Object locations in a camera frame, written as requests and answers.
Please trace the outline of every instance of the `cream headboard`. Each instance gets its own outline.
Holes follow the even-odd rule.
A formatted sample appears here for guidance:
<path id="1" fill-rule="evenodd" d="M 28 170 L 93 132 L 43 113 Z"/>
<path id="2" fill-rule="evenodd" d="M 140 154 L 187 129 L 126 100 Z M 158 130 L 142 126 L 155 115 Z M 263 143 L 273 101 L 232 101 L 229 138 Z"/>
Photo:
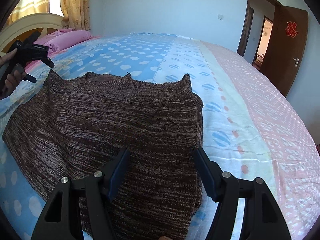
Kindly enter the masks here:
<path id="1" fill-rule="evenodd" d="M 0 56 L 8 52 L 15 40 L 24 41 L 31 33 L 38 30 L 43 37 L 62 29 L 63 17 L 52 13 L 35 13 L 25 16 L 0 32 Z"/>

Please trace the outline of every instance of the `floral curtain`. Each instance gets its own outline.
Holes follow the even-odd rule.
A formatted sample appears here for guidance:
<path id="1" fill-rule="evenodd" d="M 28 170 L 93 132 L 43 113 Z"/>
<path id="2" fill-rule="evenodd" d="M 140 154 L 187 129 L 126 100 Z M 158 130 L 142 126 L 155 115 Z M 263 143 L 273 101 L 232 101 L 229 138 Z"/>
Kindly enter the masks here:
<path id="1" fill-rule="evenodd" d="M 21 0 L 7 19 L 7 25 L 30 14 L 49 12 L 49 2 L 50 0 Z"/>
<path id="2" fill-rule="evenodd" d="M 63 13 L 63 28 L 75 30 L 90 30 L 89 18 L 90 0 L 60 0 Z"/>

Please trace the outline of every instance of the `bedspread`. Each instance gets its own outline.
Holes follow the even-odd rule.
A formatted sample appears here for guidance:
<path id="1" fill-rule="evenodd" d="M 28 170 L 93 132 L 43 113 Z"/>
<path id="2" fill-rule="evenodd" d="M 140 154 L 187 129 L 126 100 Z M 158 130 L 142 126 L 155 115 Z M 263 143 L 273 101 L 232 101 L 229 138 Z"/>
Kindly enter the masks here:
<path id="1" fill-rule="evenodd" d="M 56 73 L 73 79 L 88 71 L 164 83 L 191 77 L 203 107 L 203 148 L 235 177 L 262 177 L 275 196 L 292 239 L 301 240 L 320 214 L 320 158 L 303 122 L 286 99 L 253 66 L 223 47 L 170 34 L 132 33 L 71 47 L 53 59 Z M 38 82 L 22 82 L 1 101 L 0 132 L 15 108 L 36 94 L 49 68 L 28 69 Z M 22 176 L 0 140 L 0 206 L 23 239 L 29 239 L 45 202 Z M 244 200 L 239 201 L 232 239 L 238 239 Z M 205 239 L 216 204 L 203 192 L 187 239 Z"/>

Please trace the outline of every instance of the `silver bolt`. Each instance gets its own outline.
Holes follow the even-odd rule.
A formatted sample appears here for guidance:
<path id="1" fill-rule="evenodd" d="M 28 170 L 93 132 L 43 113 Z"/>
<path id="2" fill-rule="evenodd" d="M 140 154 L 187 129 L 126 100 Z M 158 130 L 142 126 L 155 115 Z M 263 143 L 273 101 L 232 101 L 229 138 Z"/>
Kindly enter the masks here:
<path id="1" fill-rule="evenodd" d="M 231 177 L 231 173 L 230 173 L 230 172 L 227 172 L 227 171 L 224 171 L 224 172 L 222 173 L 222 177 L 224 177 L 224 178 L 230 178 L 230 177 Z"/>
<path id="2" fill-rule="evenodd" d="M 63 177 L 60 181 L 62 183 L 67 183 L 69 181 L 69 179 L 68 179 L 68 177 Z"/>
<path id="3" fill-rule="evenodd" d="M 93 174 L 96 178 L 99 178 L 103 175 L 102 171 L 96 171 L 94 174 Z"/>
<path id="4" fill-rule="evenodd" d="M 263 184 L 264 183 L 264 180 L 262 178 L 256 178 L 256 183 L 258 184 Z"/>

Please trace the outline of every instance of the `door handle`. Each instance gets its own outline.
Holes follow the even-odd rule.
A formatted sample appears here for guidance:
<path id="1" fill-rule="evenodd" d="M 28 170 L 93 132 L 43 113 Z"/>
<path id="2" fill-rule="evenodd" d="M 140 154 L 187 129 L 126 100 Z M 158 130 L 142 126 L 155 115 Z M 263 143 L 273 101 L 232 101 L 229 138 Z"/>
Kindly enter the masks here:
<path id="1" fill-rule="evenodd" d="M 297 67 L 297 66 L 298 66 L 298 63 L 299 63 L 299 59 L 298 59 L 298 58 L 296 58 L 296 59 L 295 59 L 295 58 L 292 58 L 292 59 L 296 62 L 294 66 Z"/>

